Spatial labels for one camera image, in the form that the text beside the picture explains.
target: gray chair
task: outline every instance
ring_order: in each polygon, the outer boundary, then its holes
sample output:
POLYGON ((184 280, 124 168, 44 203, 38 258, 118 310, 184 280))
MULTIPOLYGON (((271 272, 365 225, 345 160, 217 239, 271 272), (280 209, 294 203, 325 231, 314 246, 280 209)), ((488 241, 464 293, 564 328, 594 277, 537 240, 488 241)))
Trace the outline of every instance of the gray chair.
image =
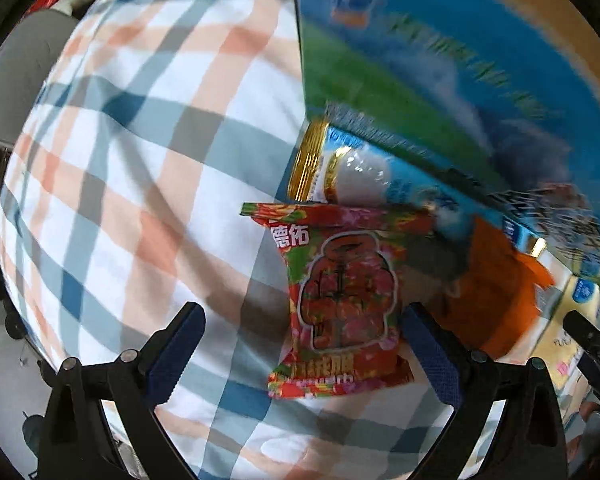
POLYGON ((0 150, 11 151, 42 84, 78 20, 40 10, 22 20, 0 47, 0 150))

